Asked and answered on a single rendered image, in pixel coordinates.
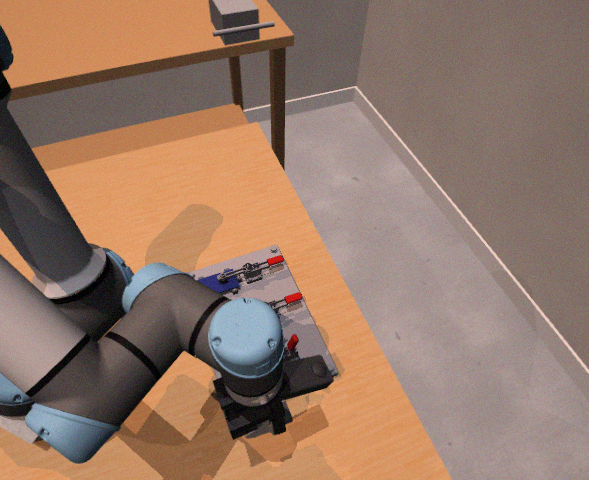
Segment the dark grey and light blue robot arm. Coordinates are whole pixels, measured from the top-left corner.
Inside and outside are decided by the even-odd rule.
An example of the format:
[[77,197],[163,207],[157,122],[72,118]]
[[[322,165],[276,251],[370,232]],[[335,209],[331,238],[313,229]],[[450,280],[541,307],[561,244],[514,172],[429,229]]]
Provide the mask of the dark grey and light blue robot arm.
[[134,274],[88,244],[7,109],[2,71],[13,59],[0,25],[0,229],[34,272],[31,283],[0,254],[0,415],[26,416],[81,464],[183,351],[220,372],[246,406],[279,389],[272,403],[331,385],[321,355],[283,362],[281,322],[267,303],[228,299],[164,263]]

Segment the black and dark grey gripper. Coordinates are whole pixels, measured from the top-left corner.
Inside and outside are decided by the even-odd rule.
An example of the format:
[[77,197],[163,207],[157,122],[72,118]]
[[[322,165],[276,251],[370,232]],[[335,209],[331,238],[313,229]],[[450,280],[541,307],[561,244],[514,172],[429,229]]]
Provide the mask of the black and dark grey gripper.
[[[286,432],[285,420],[283,418],[285,416],[285,410],[282,401],[271,404],[279,394],[280,389],[275,397],[268,401],[267,404],[246,406],[237,403],[231,398],[226,390],[222,377],[213,380],[213,384],[233,440],[244,435],[245,438],[250,439],[266,433],[277,435]],[[227,394],[225,394],[225,390]],[[242,408],[240,405],[242,407],[248,407],[248,409]],[[259,407],[264,408],[259,409]],[[246,427],[248,428],[245,431]]]

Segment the toggle clamp with red handle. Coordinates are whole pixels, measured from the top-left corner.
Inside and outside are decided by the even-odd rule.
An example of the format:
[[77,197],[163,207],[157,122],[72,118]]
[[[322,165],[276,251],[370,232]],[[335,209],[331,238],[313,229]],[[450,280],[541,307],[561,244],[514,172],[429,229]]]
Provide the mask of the toggle clamp with red handle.
[[[267,259],[267,261],[264,261],[261,263],[258,263],[258,262],[255,262],[252,264],[246,263],[243,265],[243,268],[239,268],[239,269],[227,272],[227,273],[221,272],[220,275],[217,276],[217,278],[221,284],[226,284],[227,278],[230,278],[230,277],[233,277],[233,276],[243,273],[244,277],[246,276],[245,279],[246,279],[247,284],[249,284],[249,283],[252,283],[252,282],[262,279],[261,270],[270,268],[271,265],[275,265],[275,264],[281,263],[283,261],[284,261],[283,257],[281,255],[279,255],[279,256]],[[268,263],[268,266],[259,268],[260,265],[263,265],[266,263]],[[247,267],[247,265],[250,265],[250,266]],[[248,268],[251,270],[248,270]],[[241,271],[241,272],[238,272],[238,271]],[[235,272],[237,272],[237,273],[235,273]],[[234,274],[232,274],[232,273],[234,273]],[[229,274],[231,274],[231,275],[229,275]],[[228,275],[228,276],[226,276],[226,275]]]

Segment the red-handled toggle clamp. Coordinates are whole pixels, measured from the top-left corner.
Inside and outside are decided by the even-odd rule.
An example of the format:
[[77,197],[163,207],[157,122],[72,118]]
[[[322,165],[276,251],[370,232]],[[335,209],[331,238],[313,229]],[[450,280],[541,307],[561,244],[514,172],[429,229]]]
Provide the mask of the red-handled toggle clamp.
[[[300,292],[298,292],[298,293],[286,296],[286,297],[284,297],[284,299],[281,299],[278,301],[272,300],[270,302],[265,302],[265,301],[264,302],[267,303],[268,305],[270,305],[274,309],[274,311],[277,313],[278,317],[280,318],[280,315],[278,313],[279,308],[288,306],[288,304],[299,301],[301,299],[302,299],[302,295]],[[275,305],[277,305],[277,303],[282,302],[282,301],[286,301],[286,304],[275,307]]]

